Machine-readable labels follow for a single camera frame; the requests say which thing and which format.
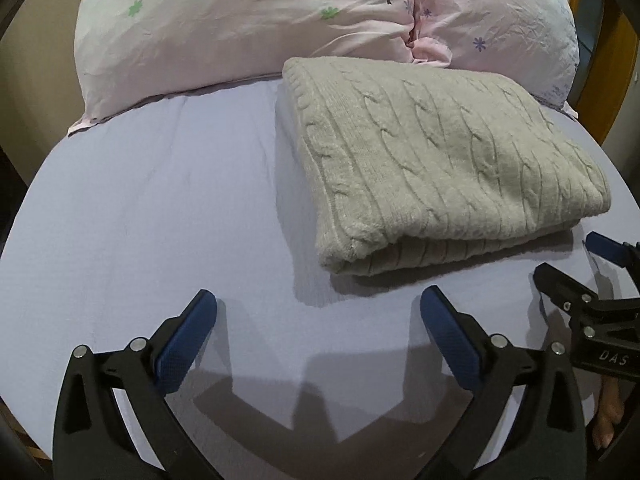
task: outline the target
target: blue rubber fingertip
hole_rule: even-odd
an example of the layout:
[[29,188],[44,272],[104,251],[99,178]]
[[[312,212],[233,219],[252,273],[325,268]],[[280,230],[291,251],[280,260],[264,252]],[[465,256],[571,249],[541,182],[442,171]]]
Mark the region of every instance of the blue rubber fingertip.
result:
[[180,389],[204,340],[216,324],[217,316],[216,297],[208,290],[203,291],[198,303],[156,360],[156,387],[162,396]]
[[455,309],[437,286],[422,293],[420,314],[460,387],[476,393],[482,386],[480,356],[456,321]]
[[584,241],[584,245],[590,253],[597,254],[601,258],[619,267],[626,267],[631,264],[628,247],[600,233],[595,231],[589,233]]

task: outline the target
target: bed sheet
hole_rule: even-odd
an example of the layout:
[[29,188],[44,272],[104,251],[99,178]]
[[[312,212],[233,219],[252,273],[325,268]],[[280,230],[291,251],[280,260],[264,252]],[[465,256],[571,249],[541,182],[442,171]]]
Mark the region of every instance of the bed sheet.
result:
[[[604,168],[612,209],[526,246],[375,278],[331,276],[292,144],[280,80],[174,96],[65,138],[45,161],[0,258],[0,396],[46,453],[72,349],[124,348],[200,288],[218,323],[168,402],[227,479],[413,478],[469,400],[430,342],[418,297],[437,284],[488,333],[538,348],[570,341],[535,291],[551,262],[599,291],[627,275],[591,258],[591,230],[640,240],[640,212],[604,152],[554,120]],[[586,418],[599,378],[576,372]],[[499,452],[516,389],[482,458]],[[157,463],[126,396],[142,456]]]

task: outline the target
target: folded blanket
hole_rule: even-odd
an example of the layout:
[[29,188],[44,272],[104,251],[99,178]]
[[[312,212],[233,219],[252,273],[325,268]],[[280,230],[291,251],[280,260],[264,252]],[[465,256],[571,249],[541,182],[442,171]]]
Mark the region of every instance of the folded blanket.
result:
[[504,76],[325,57],[284,79],[332,272],[463,260],[610,207],[602,170]]

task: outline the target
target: wall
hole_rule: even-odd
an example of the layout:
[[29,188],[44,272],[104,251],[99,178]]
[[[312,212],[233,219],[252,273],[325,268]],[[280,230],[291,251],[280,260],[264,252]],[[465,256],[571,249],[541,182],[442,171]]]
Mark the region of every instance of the wall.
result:
[[622,108],[604,140],[602,149],[613,161],[627,181],[633,184],[636,167],[640,166],[640,51],[636,60],[636,70]]
[[26,0],[0,40],[0,146],[30,184],[84,110],[74,63],[80,0]]

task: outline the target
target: cable knit pattern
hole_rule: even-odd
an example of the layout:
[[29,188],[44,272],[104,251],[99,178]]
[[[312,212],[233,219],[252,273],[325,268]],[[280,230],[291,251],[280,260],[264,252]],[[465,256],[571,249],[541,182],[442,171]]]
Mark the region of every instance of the cable knit pattern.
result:
[[324,57],[284,79],[333,272],[463,260],[610,207],[602,170],[504,76]]

